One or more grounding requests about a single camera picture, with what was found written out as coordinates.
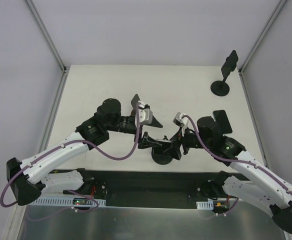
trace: purple cable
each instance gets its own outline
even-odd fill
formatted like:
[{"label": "purple cable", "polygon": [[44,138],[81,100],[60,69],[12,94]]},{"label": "purple cable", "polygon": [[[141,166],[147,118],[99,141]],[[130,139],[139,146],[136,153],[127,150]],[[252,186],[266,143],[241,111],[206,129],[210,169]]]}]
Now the purple cable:
[{"label": "purple cable", "polygon": [[[136,135],[135,135],[135,141],[134,141],[134,145],[132,147],[132,149],[130,150],[130,152],[123,157],[114,157],[114,156],[110,156],[109,154],[107,154],[106,152],[104,152],[103,150],[101,150],[99,147],[97,147],[94,143],[87,141],[87,140],[73,140],[73,141],[69,141],[67,143],[64,143],[64,146],[68,146],[70,144],[74,144],[74,143],[83,143],[83,144],[88,144],[90,146],[92,146],[93,148],[95,148],[98,152],[100,152],[101,154],[103,154],[105,157],[110,158],[112,160],[117,160],[117,161],[121,161],[121,160],[125,160],[128,159],[136,150],[137,144],[138,144],[138,139],[140,136],[140,131],[141,131],[141,123],[140,123],[140,114],[139,114],[139,103],[136,104]],[[37,163],[38,161],[42,160],[43,158],[47,157],[48,155],[52,154],[53,152],[61,149],[62,146],[57,146],[51,150],[49,150],[48,152],[44,153],[43,155],[39,156],[38,158],[36,158],[34,161],[32,161],[30,164],[34,165],[35,163]],[[26,169],[28,169],[30,166],[27,165],[25,167],[23,167],[21,170],[19,170],[14,176],[12,176],[12,178],[8,181],[8,183],[6,184],[6,186],[4,187],[3,191],[1,192],[0,195],[0,205],[3,208],[9,208],[13,205],[15,205],[17,203],[17,201],[14,201],[10,204],[5,204],[4,203],[4,196],[7,192],[7,189],[10,187],[10,185],[13,183],[13,181],[19,176],[21,175]]]},{"label": "purple cable", "polygon": [[217,215],[214,214],[214,215],[212,215],[212,216],[210,216],[208,218],[202,217],[200,215],[199,216],[200,216],[201,219],[210,220],[213,217],[217,217],[217,216],[221,216],[221,215],[227,215],[227,214],[229,214],[235,208],[235,206],[237,205],[238,201],[239,201],[239,199],[237,198],[236,201],[234,202],[234,204],[226,212],[224,212],[224,213],[218,213]]},{"label": "purple cable", "polygon": [[265,170],[264,168],[256,165],[255,163],[253,162],[250,162],[250,161],[244,161],[244,160],[237,160],[237,159],[227,159],[227,158],[223,158],[223,157],[220,157],[220,156],[217,156],[216,154],[214,154],[213,152],[211,152],[208,147],[204,144],[203,140],[201,139],[200,137],[200,134],[197,130],[197,127],[194,123],[194,121],[191,119],[190,116],[188,115],[184,115],[182,117],[183,118],[187,118],[189,119],[189,121],[191,122],[191,125],[192,127],[194,128],[194,131],[195,131],[195,134],[196,134],[196,137],[198,139],[198,141],[200,142],[200,144],[202,145],[202,147],[206,150],[206,152],[208,152],[213,158],[219,160],[219,161],[222,161],[222,162],[228,162],[228,163],[242,163],[242,164],[248,164],[248,165],[252,165],[254,168],[257,168],[259,170],[261,170],[262,172],[264,172],[265,174],[267,174],[271,179],[273,179],[276,183],[278,183],[283,189],[285,189],[285,191],[287,191],[290,195],[292,195],[292,191],[290,191],[288,189],[288,187],[285,186],[285,184],[283,184],[280,180],[277,179],[277,177],[275,177],[273,174],[271,174],[270,172],[268,172],[267,170]]},{"label": "purple cable", "polygon": [[[92,197],[90,197],[90,196],[82,195],[82,194],[77,193],[77,192],[75,192],[75,191],[73,191],[73,190],[67,190],[67,191],[70,192],[70,193],[72,193],[72,194],[74,194],[74,195],[77,195],[77,196],[80,196],[80,197],[82,197],[82,198],[85,198],[85,199],[91,200],[91,201],[93,201],[93,202],[96,204],[96,206],[94,206],[94,207],[92,207],[92,208],[90,208],[90,209],[88,209],[88,210],[77,209],[77,212],[80,212],[80,213],[87,213],[87,212],[91,212],[91,211],[93,211],[93,210],[95,210],[95,209],[98,208],[99,204],[98,204],[98,202],[97,202],[94,198],[92,198]],[[54,216],[54,215],[57,215],[57,214],[63,212],[63,211],[66,210],[66,209],[72,209],[72,207],[69,207],[69,206],[67,206],[67,207],[63,207],[63,208],[59,209],[58,211],[52,213],[51,215],[48,215],[48,216],[45,216],[45,217],[43,217],[43,218],[39,218],[39,219],[32,219],[32,218],[30,218],[30,217],[28,216],[28,212],[27,212],[27,211],[25,212],[25,216],[26,216],[26,218],[27,218],[29,221],[31,221],[31,222],[41,222],[41,221],[44,221],[44,220],[46,220],[46,219],[51,218],[51,217]]]}]

